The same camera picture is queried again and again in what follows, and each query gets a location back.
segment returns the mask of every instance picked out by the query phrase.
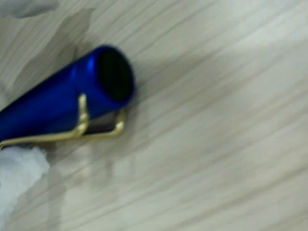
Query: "white cloth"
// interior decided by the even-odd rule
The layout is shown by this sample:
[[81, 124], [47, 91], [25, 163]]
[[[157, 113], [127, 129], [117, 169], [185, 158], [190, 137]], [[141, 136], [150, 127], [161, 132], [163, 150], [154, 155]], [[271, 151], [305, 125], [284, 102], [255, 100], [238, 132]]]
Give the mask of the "white cloth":
[[39, 148], [8, 147], [0, 151], [0, 231], [18, 197], [49, 170], [45, 156]]
[[0, 17], [25, 18], [55, 10], [57, 0], [0, 0]]

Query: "gold pen clip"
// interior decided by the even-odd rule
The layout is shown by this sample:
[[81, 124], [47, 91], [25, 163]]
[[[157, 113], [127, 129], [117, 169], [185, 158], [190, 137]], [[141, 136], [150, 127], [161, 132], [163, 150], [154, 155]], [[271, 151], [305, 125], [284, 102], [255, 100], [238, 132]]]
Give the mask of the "gold pen clip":
[[27, 136], [4, 140], [0, 142], [0, 149], [6, 146], [22, 144], [22, 143], [42, 143], [62, 140], [72, 140], [79, 138], [110, 138], [121, 134], [125, 125], [125, 112], [124, 109], [119, 110], [115, 120], [115, 127], [108, 132], [97, 132], [86, 134], [90, 125], [90, 115], [87, 110], [87, 97], [81, 94], [78, 98], [78, 122], [71, 131], [51, 133], [36, 136]]

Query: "pen barrel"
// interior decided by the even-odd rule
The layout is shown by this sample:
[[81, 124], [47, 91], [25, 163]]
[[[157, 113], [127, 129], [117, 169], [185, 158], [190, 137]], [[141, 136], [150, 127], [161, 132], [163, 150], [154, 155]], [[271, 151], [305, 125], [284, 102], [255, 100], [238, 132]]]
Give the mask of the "pen barrel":
[[28, 91], [0, 112], [0, 141], [68, 131], [87, 96], [91, 119], [124, 107], [134, 92], [132, 68], [114, 47], [100, 46]]

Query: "light wood table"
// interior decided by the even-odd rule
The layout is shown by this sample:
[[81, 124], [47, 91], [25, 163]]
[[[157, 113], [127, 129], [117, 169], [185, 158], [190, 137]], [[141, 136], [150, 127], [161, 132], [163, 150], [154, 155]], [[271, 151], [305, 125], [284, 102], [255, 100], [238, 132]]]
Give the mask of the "light wood table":
[[136, 73], [126, 130], [57, 143], [6, 231], [308, 230], [307, 0], [63, 0], [1, 19], [1, 108], [105, 43]]

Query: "white tissue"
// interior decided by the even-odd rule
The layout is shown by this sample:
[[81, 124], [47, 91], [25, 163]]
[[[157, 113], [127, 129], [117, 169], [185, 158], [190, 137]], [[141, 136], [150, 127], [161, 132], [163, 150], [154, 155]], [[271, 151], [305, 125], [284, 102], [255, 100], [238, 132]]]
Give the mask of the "white tissue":
[[25, 18], [55, 10], [57, 0], [0, 0], [0, 17]]
[[8, 147], [0, 151], [0, 231], [18, 197], [49, 170], [45, 156], [39, 148]]

